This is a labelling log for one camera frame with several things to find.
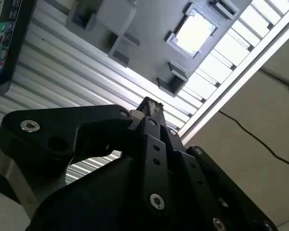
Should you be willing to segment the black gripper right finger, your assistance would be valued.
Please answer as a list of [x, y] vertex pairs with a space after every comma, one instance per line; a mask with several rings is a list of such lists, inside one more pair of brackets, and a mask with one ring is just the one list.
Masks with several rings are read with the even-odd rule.
[[275, 224], [199, 146], [185, 148], [157, 104], [161, 231], [274, 231]]

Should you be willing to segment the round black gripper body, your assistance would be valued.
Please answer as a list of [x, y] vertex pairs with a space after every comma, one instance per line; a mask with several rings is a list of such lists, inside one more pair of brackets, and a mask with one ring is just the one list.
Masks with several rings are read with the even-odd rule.
[[120, 158], [47, 198], [31, 231], [206, 231], [184, 172], [162, 157]]

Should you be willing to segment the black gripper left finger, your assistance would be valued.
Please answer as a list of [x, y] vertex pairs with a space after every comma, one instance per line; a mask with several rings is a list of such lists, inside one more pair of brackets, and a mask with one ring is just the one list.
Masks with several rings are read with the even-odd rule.
[[0, 126], [0, 191], [29, 216], [55, 192], [120, 158], [157, 157], [157, 104], [8, 113]]

